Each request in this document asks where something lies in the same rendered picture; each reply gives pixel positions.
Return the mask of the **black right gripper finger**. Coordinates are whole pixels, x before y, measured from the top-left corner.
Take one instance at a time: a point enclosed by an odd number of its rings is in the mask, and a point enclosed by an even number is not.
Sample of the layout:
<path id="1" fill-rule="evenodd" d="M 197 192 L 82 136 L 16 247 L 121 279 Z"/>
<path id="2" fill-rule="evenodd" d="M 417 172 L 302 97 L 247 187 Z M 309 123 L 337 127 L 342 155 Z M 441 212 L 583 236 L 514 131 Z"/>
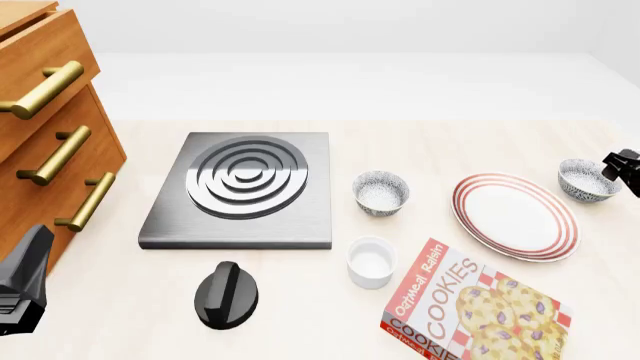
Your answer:
<path id="1" fill-rule="evenodd" d="M 606 167 L 602 170 L 602 175 L 610 181 L 622 179 L 627 181 L 630 173 L 634 171 L 634 151 L 632 149 L 622 149 L 618 153 L 610 152 L 602 161 Z"/>

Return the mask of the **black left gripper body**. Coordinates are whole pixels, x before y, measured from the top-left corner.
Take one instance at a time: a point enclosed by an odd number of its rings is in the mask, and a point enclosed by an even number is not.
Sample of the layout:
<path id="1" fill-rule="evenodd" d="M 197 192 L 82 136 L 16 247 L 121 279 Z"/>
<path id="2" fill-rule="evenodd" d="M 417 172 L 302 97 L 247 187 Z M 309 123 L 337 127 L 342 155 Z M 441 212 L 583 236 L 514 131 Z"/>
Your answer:
<path id="1" fill-rule="evenodd" d="M 47 306 L 45 293 L 0 284 L 0 336 L 33 333 Z"/>

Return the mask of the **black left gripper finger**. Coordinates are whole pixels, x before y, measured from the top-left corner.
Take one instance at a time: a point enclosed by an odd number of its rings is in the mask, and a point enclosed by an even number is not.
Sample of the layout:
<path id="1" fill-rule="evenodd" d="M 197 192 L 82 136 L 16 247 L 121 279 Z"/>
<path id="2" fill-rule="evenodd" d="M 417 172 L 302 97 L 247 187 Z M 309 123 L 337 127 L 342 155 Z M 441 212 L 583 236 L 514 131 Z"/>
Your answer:
<path id="1" fill-rule="evenodd" d="M 0 262 L 0 294 L 47 302 L 46 271 L 54 234 L 44 224 L 36 224 L 11 253 Z"/>

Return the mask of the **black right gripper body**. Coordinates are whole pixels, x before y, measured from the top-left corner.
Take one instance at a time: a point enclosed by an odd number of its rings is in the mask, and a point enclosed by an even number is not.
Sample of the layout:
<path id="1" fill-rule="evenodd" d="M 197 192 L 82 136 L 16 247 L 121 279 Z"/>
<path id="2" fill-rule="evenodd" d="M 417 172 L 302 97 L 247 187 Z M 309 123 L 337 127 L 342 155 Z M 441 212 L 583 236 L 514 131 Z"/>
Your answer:
<path id="1" fill-rule="evenodd" d="M 640 153 L 631 149 L 622 149 L 619 155 L 623 158 L 619 176 L 630 191 L 640 198 Z"/>

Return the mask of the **patterned black-and-white bowl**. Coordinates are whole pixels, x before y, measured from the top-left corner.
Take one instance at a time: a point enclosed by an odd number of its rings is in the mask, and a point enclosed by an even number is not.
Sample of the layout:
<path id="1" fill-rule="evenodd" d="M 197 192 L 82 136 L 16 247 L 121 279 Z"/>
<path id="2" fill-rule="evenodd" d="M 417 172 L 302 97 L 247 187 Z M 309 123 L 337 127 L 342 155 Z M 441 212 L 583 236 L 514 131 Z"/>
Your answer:
<path id="1" fill-rule="evenodd" d="M 361 173 L 352 183 L 352 192 L 360 209 L 374 217 L 395 215 L 410 197 L 407 183 L 383 170 Z"/>
<path id="2" fill-rule="evenodd" d="M 619 194 L 622 181 L 607 179 L 605 165 L 584 159 L 566 159 L 559 164 L 558 183 L 562 191 L 583 203 L 598 203 Z"/>

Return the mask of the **white plate with red rings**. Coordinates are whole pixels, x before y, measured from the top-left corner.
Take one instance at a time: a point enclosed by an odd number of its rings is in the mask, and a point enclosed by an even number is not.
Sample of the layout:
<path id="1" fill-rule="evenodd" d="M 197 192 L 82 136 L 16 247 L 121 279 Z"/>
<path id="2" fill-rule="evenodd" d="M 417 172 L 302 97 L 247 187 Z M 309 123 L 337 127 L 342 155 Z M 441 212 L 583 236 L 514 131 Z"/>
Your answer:
<path id="1" fill-rule="evenodd" d="M 459 224 L 488 248 L 536 263 L 571 257 L 583 232 L 574 212 L 555 194 L 521 176 L 477 173 L 451 196 Z"/>

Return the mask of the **flat stove plate with rings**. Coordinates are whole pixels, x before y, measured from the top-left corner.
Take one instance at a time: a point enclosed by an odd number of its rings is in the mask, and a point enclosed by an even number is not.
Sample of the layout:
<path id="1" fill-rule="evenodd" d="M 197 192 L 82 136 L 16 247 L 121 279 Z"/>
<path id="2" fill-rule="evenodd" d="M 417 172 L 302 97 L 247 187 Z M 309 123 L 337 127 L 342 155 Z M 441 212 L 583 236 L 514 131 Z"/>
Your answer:
<path id="1" fill-rule="evenodd" d="M 192 132 L 141 227 L 143 249 L 328 249 L 329 135 Z"/>

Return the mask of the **wooden drawer, closed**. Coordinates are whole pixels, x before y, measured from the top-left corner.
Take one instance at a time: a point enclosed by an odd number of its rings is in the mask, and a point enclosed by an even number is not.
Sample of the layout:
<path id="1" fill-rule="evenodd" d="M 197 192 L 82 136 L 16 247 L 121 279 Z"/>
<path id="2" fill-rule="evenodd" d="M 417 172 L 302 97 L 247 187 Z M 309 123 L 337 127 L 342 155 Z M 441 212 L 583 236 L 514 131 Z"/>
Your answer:
<path id="1" fill-rule="evenodd" d="M 116 173 L 126 161 L 120 143 L 112 130 L 101 122 L 85 123 L 92 134 L 55 176 L 49 185 L 39 186 L 33 182 L 27 185 L 33 191 L 33 201 L 38 213 L 37 223 L 45 224 L 54 233 L 48 268 L 52 269 L 77 234 L 66 227 L 54 225 L 55 218 L 72 218 L 79 206 L 92 191 L 84 185 L 85 179 L 99 179 L 104 173 Z M 57 140 L 57 132 L 72 132 L 80 125 L 55 125 L 45 133 L 43 142 L 34 149 L 34 161 L 25 164 L 26 168 L 36 170 L 63 143 Z"/>
<path id="2" fill-rule="evenodd" d="M 0 242 L 15 242 L 37 223 L 34 195 L 29 179 L 18 179 L 17 170 L 29 170 L 25 164 L 34 161 L 34 149 L 43 142 L 45 133 L 55 125 L 83 125 L 101 122 L 114 137 L 113 128 L 93 86 L 85 86 L 38 131 L 0 164 Z"/>

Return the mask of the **wooden cabinet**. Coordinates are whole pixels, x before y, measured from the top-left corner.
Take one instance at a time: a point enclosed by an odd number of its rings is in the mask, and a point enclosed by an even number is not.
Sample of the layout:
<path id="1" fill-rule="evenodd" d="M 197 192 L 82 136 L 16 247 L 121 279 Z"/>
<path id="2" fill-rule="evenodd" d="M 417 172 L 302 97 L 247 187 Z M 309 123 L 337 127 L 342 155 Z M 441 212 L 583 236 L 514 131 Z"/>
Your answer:
<path id="1" fill-rule="evenodd" d="M 99 71 L 74 11 L 0 0 L 0 260 L 38 224 L 59 260 L 124 164 Z"/>

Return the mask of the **wooden drawer, pulled open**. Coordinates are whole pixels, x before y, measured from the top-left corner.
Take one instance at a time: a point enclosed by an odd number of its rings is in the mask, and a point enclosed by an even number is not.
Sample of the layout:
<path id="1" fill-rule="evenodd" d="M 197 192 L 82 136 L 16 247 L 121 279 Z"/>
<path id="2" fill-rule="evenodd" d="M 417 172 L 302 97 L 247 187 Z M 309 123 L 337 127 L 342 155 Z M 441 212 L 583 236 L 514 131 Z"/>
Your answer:
<path id="1" fill-rule="evenodd" d="M 0 43 L 0 101 L 18 101 L 43 83 L 44 68 L 76 61 L 83 74 L 31 119 L 0 112 L 0 162 L 39 130 L 100 72 L 83 29 L 72 10 L 49 11 L 47 17 Z"/>

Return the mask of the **round black stove knob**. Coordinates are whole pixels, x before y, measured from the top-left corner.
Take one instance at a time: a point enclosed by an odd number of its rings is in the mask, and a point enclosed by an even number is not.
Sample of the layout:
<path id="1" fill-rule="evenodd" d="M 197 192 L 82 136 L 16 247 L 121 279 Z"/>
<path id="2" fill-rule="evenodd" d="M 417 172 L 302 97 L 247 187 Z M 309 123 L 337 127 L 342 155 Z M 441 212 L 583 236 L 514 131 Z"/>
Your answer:
<path id="1" fill-rule="evenodd" d="M 237 263 L 223 261 L 196 290 L 194 308 L 210 329 L 233 329 L 245 323 L 259 301 L 256 281 Z"/>

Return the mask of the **oatmeal raisin cookies box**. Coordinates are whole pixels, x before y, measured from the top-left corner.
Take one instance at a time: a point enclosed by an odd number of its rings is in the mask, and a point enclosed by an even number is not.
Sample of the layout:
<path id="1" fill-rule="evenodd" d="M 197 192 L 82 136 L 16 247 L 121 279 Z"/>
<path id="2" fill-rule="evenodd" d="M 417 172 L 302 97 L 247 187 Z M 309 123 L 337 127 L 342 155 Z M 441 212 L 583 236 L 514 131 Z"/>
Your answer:
<path id="1" fill-rule="evenodd" d="M 428 360 L 562 360 L 571 310 L 429 239 L 380 327 Z"/>

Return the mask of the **small white ramekin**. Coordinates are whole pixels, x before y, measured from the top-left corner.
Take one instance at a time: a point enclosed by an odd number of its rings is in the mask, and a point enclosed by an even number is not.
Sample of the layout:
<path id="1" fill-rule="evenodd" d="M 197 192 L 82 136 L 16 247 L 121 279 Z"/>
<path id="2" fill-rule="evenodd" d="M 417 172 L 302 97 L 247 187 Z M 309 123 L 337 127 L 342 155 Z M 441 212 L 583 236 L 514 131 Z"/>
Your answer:
<path id="1" fill-rule="evenodd" d="M 366 290 L 385 287 L 397 266 L 395 247 L 377 236 L 362 236 L 349 245 L 346 254 L 351 281 Z"/>

